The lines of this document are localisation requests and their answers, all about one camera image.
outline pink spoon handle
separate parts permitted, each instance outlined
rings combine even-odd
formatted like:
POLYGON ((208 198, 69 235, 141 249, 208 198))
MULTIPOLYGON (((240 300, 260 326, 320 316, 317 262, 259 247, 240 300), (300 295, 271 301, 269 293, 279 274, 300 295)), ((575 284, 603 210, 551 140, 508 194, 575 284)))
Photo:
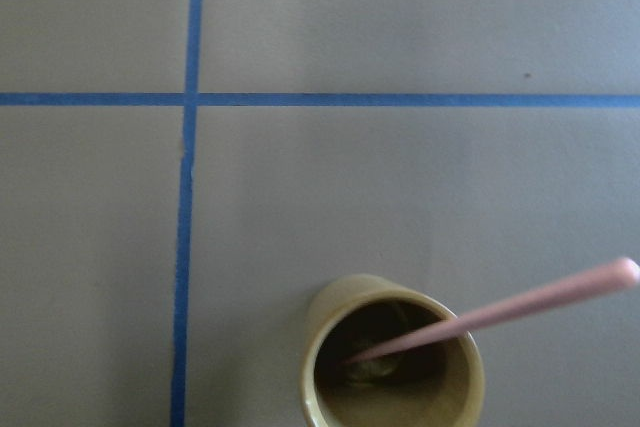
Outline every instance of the pink spoon handle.
POLYGON ((507 322, 526 315, 628 289, 640 280, 640 268, 631 259, 620 258, 565 277, 505 300, 472 310, 460 317, 428 325, 366 349, 347 359, 351 364, 421 345, 457 337, 470 330, 507 322))

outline cup rim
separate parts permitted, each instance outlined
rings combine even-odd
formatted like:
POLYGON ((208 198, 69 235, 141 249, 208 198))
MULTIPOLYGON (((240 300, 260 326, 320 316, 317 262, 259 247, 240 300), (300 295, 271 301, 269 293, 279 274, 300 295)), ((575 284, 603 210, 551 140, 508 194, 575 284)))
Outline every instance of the cup rim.
MULTIPOLYGON (((409 302, 424 307, 442 319, 455 318, 456 315, 445 305, 434 298, 399 286, 399 288, 387 287, 375 292, 366 292, 356 295, 344 305, 336 308, 322 322, 321 327, 315 332, 307 343, 303 354, 302 369, 300 373, 300 392, 302 396, 303 412, 307 424, 312 427, 330 427, 323 418, 320 407, 319 394, 315 388, 314 369, 322 343, 333 328, 355 310, 379 301, 409 302)), ((477 420, 480 417, 485 394, 484 366, 478 346, 469 332, 456 337, 460 343, 467 361, 469 362, 469 396, 462 409, 459 420, 452 427, 468 426, 468 419, 477 420)))

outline yellow cup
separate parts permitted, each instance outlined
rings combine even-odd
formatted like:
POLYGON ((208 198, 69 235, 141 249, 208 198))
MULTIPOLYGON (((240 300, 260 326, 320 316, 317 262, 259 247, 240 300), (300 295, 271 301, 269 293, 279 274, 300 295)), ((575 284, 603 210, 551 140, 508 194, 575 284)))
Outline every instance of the yellow cup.
POLYGON ((312 300, 301 372, 310 427, 472 427, 484 399, 470 334, 343 366, 366 347, 455 315, 432 298, 373 275, 340 278, 312 300))

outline gray surface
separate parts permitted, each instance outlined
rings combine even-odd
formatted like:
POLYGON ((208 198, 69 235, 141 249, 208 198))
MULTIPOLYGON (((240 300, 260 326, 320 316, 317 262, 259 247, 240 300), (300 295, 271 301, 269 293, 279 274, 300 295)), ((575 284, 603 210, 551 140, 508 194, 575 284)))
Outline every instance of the gray surface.
POLYGON ((0 108, 1 425, 168 425, 180 114, 0 108))
POLYGON ((640 93, 636 0, 204 0, 201 88, 640 93))
MULTIPOLYGON (((304 311, 370 272, 462 312, 640 256, 640 112, 200 112, 187 425, 300 426, 304 311)), ((496 327, 481 425, 635 427, 637 292, 496 327)))
POLYGON ((0 91, 181 91, 187 4, 0 0, 0 91))

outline blue tape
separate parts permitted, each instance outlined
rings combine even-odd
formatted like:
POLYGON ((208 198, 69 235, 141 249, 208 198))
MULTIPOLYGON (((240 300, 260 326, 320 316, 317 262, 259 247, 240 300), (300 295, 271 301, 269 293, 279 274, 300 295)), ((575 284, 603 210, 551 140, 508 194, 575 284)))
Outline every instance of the blue tape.
POLYGON ((203 93, 201 106, 640 107, 640 95, 203 93))
POLYGON ((193 164, 195 159, 198 110, 198 67, 202 0, 189 0, 189 27, 185 74, 182 139, 184 154, 180 164, 180 201, 176 280, 173 311, 173 376, 171 379, 171 427, 183 427, 187 382, 187 332, 189 317, 189 268, 191 263, 191 223, 193 210, 193 164))
POLYGON ((182 93, 0 93, 0 105, 184 105, 182 93))

